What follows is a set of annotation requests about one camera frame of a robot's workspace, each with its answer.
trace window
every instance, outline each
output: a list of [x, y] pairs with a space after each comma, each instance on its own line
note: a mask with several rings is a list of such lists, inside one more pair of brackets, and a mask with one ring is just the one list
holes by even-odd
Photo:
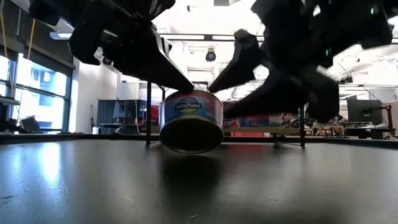
[[67, 76], [31, 62], [20, 54], [17, 67], [17, 84], [65, 96]]
[[16, 100], [20, 101], [19, 114], [14, 107], [12, 118], [35, 116], [42, 129], [62, 129], [64, 99], [17, 88]]
[[0, 83], [0, 96], [5, 96], [6, 95], [6, 85]]
[[0, 80], [8, 79], [9, 60], [6, 57], [0, 56]]

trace black table surface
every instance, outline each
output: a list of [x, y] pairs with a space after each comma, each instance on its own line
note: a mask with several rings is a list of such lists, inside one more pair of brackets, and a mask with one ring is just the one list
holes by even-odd
[[337, 144], [0, 146], [0, 223], [397, 223], [398, 152]]

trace can lid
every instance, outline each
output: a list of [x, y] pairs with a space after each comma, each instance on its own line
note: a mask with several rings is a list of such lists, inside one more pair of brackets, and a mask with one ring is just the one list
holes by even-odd
[[[212, 94], [212, 93], [210, 93], [210, 92], [208, 92], [208, 91], [205, 91], [205, 90], [193, 90], [193, 91], [190, 92], [190, 93], [194, 93], [194, 92], [206, 93], [206, 94], [212, 96], [214, 99], [218, 100], [219, 103], [223, 104], [223, 102], [222, 102], [216, 95], [214, 95], [214, 94]], [[186, 94], [190, 94], [190, 93], [187, 93], [187, 92], [185, 92], [185, 91], [184, 91], [184, 92], [176, 91], [176, 92], [170, 94], [168, 97], [166, 97], [166, 99], [164, 99], [164, 101], [161, 102], [160, 106], [162, 106], [162, 105], [164, 104], [164, 102], [166, 102], [169, 98], [171, 98], [171, 97], [173, 97], [173, 96], [175, 96], [175, 95], [186, 95]]]

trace wild planet logo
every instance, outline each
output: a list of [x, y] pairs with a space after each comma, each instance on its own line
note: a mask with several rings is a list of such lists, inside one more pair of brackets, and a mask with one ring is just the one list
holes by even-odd
[[185, 97], [175, 105], [175, 109], [179, 110], [181, 113], [193, 113], [201, 109], [201, 103], [194, 97]]

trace security camera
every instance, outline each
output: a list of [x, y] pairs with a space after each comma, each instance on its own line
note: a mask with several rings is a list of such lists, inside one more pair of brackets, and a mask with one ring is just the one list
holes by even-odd
[[214, 62], [216, 60], [216, 53], [214, 50], [209, 49], [206, 54], [206, 61], [207, 62]]

